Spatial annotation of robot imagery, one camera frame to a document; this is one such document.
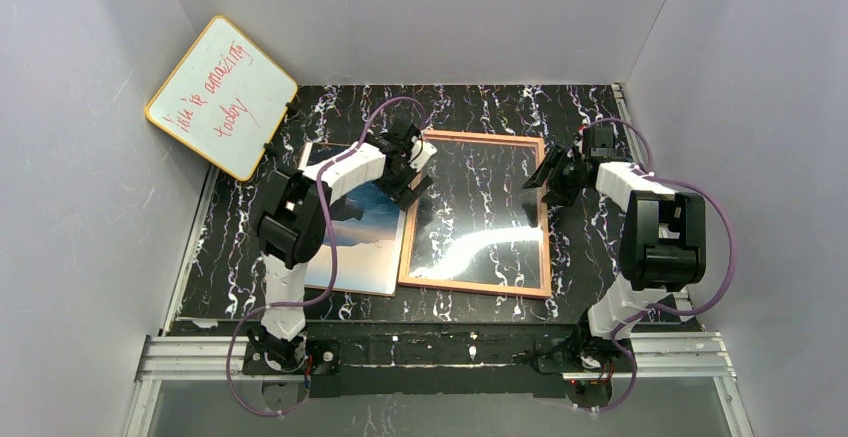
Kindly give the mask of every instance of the glass pane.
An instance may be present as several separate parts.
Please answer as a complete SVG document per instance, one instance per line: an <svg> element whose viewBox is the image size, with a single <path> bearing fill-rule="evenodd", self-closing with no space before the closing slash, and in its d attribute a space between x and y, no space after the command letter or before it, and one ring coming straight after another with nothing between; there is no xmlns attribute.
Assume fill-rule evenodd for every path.
<svg viewBox="0 0 848 437"><path fill-rule="evenodd" d="M621 392L626 379L616 379ZM263 407L258 382L239 390ZM294 402L298 386L266 388L273 405ZM640 379L621 407L593 418L523 394L368 395L312 399L285 419L256 417L230 395L226 382L163 382L150 435L365 436L730 436L712 378Z"/></svg>

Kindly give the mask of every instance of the gray panel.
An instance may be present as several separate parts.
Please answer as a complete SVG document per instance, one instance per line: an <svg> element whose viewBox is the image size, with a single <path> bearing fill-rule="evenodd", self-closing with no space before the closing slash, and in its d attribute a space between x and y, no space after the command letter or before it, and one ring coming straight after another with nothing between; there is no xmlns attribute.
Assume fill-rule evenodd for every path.
<svg viewBox="0 0 848 437"><path fill-rule="evenodd" d="M142 108L196 36L177 0L0 0L0 429L117 435L206 165Z"/></svg>
<svg viewBox="0 0 848 437"><path fill-rule="evenodd" d="M180 0L224 14L301 84L609 83L663 0Z"/></svg>
<svg viewBox="0 0 848 437"><path fill-rule="evenodd" d="M260 384L237 385L252 405L261 405ZM617 383L618 391L625 386ZM295 388L266 390L266 398L283 408L294 402ZM712 378L640 379L629 402L597 419L569 405L519 394L346 396L311 400L280 421L243 410L226 382L165 381L150 435L730 435Z"/></svg>
<svg viewBox="0 0 848 437"><path fill-rule="evenodd" d="M626 91L659 172L714 191L739 232L720 330L757 435L844 435L848 0L668 0ZM703 302L726 263L713 237ZM818 369L820 372L798 372Z"/></svg>

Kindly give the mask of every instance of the black marble table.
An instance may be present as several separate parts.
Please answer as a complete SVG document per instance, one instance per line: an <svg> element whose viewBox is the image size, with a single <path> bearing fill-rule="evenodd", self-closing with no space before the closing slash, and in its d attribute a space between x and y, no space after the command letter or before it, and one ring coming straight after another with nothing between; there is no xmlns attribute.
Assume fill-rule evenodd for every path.
<svg viewBox="0 0 848 437"><path fill-rule="evenodd" d="M421 128L541 136L547 146L568 148L581 124L619 116L612 88L602 85L301 87L295 102L301 114L283 123L272 141L280 155L266 155L248 182L218 174L179 320L238 319L264 304L264 266L250 222L269 171L280 163L296 167L306 141L352 143L370 112L399 95L421 101L426 118L401 104L387 110L387 118L378 118L375 130L386 129L393 116L403 116ZM614 280L623 221L618 207L594 190L585 190L573 207L549 209L553 296L546 300L398 286L394 297L335 292L307 308L306 316L372 322L574 323ZM307 289L306 298L318 293ZM658 313L647 319L677 321Z"/></svg>

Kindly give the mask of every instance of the red handwriting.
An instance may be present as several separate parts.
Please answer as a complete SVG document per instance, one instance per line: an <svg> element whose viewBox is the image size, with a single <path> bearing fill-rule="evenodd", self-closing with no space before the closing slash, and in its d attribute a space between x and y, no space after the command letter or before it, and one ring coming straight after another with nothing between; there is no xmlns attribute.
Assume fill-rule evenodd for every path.
<svg viewBox="0 0 848 437"><path fill-rule="evenodd" d="M183 132L188 133L189 129L191 129L191 117L194 115L194 112L191 112L188 109L183 109L177 112L177 114L179 117L176 121L171 119L170 115L166 115L162 120L170 122L178 126Z"/></svg>
<svg viewBox="0 0 848 437"><path fill-rule="evenodd" d="M182 100L183 102L191 102L192 104L194 104L194 105L196 105L196 106L198 106L198 107L202 107L202 106L203 106L203 104L206 104L206 103L207 103L205 100L203 100L202 98L200 98L200 95L199 95L199 94L193 94L193 95L191 96L191 98L190 98L190 99L188 99L188 100L186 100L185 98L182 98L182 99L180 99L180 100Z"/></svg>
<svg viewBox="0 0 848 437"><path fill-rule="evenodd" d="M210 94L215 94L215 92L221 88L221 82L227 74L233 71L236 64L241 62L245 56L250 59L250 62L247 65L253 64L253 57L240 45L236 45L233 42L230 45L230 51L227 54L221 54L221 58L218 59L218 65L212 69L212 72L209 72L209 75L206 78L206 83L203 87L206 88L206 91Z"/></svg>
<svg viewBox="0 0 848 437"><path fill-rule="evenodd" d="M224 123L218 127L215 127L215 131L218 132L218 137L230 137L233 135L233 129L235 128L236 119L242 114L245 113L253 119L253 123L256 124L256 127L259 127L259 122L256 120L256 117L247 110L247 106L242 103L241 99L236 99L238 104L233 104L229 107L221 106L221 110L224 112Z"/></svg>

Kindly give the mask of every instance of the whiteboard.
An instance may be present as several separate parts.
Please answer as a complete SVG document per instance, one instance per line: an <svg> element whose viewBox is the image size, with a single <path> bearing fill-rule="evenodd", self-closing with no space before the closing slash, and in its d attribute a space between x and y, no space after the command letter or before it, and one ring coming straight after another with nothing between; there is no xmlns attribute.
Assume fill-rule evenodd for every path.
<svg viewBox="0 0 848 437"><path fill-rule="evenodd" d="M224 172L248 180L297 83L216 16L144 109L150 122Z"/></svg>

